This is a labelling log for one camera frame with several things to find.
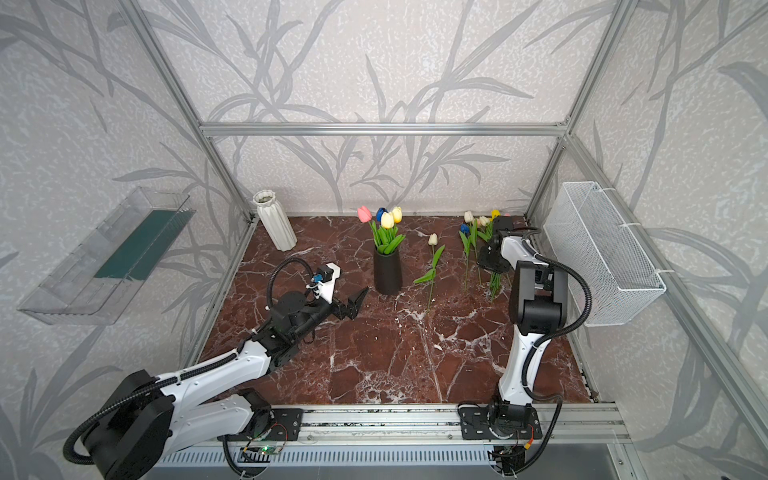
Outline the black cylindrical vase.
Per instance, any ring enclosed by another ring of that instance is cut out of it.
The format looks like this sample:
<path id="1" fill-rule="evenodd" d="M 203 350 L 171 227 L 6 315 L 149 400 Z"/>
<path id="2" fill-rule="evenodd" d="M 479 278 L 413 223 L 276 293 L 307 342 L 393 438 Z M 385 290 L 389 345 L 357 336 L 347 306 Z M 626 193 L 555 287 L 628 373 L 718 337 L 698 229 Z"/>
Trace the black cylindrical vase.
<path id="1" fill-rule="evenodd" d="M 398 250 L 390 254 L 374 251 L 374 285 L 382 295 L 396 295 L 402 288 L 402 268 Z"/>

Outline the white tulip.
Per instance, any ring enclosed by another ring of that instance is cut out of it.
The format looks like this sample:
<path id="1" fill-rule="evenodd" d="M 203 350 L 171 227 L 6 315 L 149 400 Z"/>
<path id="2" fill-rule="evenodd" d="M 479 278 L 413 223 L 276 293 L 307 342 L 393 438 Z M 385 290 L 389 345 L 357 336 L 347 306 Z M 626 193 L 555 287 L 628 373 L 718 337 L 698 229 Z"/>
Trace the white tulip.
<path id="1" fill-rule="evenodd" d="M 426 312 L 430 310 L 432 305 L 435 282 L 437 278 L 438 264 L 443 254 L 443 251 L 445 249 L 444 245 L 439 246 L 438 243 L 439 243 L 438 235 L 436 233 L 432 233 L 428 238 L 428 245 L 430 246 L 431 252 L 432 252 L 432 258 L 431 258 L 429 269 L 422 276 L 418 277 L 413 281 L 414 285 L 418 285 L 418 284 L 429 285 Z"/>

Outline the pale yellow tulip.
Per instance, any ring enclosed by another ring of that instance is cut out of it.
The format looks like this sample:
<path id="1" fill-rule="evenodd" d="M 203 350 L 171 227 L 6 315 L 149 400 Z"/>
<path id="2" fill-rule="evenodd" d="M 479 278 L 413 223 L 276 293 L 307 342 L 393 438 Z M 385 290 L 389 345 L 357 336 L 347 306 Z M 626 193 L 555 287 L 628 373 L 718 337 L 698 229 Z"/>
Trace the pale yellow tulip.
<path id="1" fill-rule="evenodd" d="M 392 254 L 404 240 L 404 235 L 397 232 L 395 217 L 391 212 L 382 214 L 379 235 L 381 244 L 378 250 L 383 255 Z"/>

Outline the pink tulip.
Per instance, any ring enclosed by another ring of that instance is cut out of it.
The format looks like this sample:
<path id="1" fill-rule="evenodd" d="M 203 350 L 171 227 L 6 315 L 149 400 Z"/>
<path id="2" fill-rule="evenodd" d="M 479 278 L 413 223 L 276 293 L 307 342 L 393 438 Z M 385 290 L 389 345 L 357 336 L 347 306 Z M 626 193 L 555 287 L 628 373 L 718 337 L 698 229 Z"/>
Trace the pink tulip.
<path id="1" fill-rule="evenodd" d="M 366 206 L 361 206 L 357 210 L 357 216 L 358 216 L 358 219 L 362 223 L 366 223 L 366 224 L 368 224 L 370 226 L 371 231 L 372 231 L 372 235 L 373 235 L 373 239 L 374 239 L 375 248 L 379 249 L 380 246 L 381 246 L 381 241 L 380 241 L 380 237 L 379 237 L 379 230 L 378 230 L 377 222 L 376 222 L 376 220 L 374 218 L 374 215 L 372 214 L 372 212 Z"/>

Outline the yellow orange tulip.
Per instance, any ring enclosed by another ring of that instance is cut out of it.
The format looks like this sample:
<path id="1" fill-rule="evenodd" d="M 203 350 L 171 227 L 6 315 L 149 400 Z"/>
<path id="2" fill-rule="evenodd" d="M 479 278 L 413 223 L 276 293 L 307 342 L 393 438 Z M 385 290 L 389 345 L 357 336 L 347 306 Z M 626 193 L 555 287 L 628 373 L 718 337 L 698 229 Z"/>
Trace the yellow orange tulip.
<path id="1" fill-rule="evenodd" d="M 402 221 L 402 209 L 400 207 L 395 207 L 391 211 L 391 216 L 393 220 L 393 227 L 391 229 L 392 238 L 395 238 L 398 234 L 398 227 L 397 225 Z"/>

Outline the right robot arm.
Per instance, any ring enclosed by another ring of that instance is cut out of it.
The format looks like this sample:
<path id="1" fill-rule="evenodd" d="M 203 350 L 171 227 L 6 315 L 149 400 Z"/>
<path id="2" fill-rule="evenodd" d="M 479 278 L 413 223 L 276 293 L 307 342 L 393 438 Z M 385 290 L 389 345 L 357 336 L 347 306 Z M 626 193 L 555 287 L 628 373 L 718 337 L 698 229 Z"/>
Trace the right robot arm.
<path id="1" fill-rule="evenodd" d="M 479 260 L 492 273 L 514 271 L 508 309 L 513 344 L 488 406 L 489 430 L 502 439 L 540 436 L 535 430 L 532 391 L 549 345 L 543 338 L 562 328 L 566 319 L 568 275 L 536 257 L 536 250 L 523 238 L 527 232 L 510 216 L 495 218 Z"/>

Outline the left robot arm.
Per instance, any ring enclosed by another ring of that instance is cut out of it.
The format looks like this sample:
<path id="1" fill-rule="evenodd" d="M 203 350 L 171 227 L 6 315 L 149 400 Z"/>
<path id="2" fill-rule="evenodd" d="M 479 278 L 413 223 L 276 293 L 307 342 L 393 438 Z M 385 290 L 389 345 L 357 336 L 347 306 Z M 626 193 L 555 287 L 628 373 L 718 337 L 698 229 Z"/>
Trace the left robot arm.
<path id="1" fill-rule="evenodd" d="M 106 479 L 139 479 L 169 454 L 265 425 L 268 404 L 254 390 L 227 398 L 221 393 L 287 364 L 328 317 L 355 318 L 368 292 L 363 288 L 347 302 L 332 296 L 309 300 L 301 292 L 289 292 L 237 348 L 173 373 L 132 373 L 70 434 L 63 447 L 65 459 L 94 465 Z"/>

